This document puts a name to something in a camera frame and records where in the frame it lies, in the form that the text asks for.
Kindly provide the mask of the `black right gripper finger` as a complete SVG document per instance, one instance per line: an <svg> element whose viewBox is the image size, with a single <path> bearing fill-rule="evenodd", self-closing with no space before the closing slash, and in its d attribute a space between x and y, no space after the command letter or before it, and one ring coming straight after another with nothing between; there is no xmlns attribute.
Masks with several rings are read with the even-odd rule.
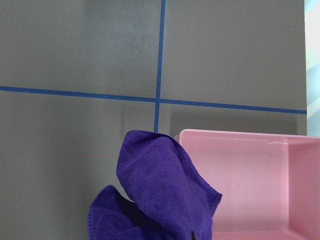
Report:
<svg viewBox="0 0 320 240"><path fill-rule="evenodd" d="M196 240L196 234L194 231L191 232L191 239Z"/></svg>

